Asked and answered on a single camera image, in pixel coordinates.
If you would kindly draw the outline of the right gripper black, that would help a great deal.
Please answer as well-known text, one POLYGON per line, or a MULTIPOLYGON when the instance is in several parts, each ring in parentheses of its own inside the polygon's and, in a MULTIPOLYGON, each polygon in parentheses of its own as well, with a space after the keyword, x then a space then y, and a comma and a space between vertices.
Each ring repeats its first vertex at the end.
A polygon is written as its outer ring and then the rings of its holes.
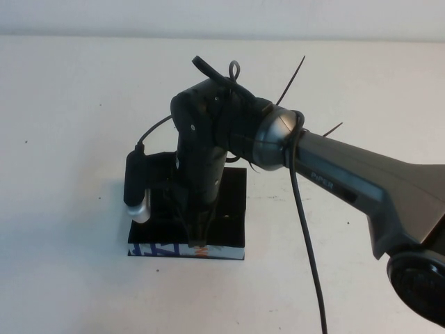
POLYGON ((204 247, 213 221, 226 150, 212 146, 180 145, 176 153, 174 198, 184 212, 189 244, 204 247))

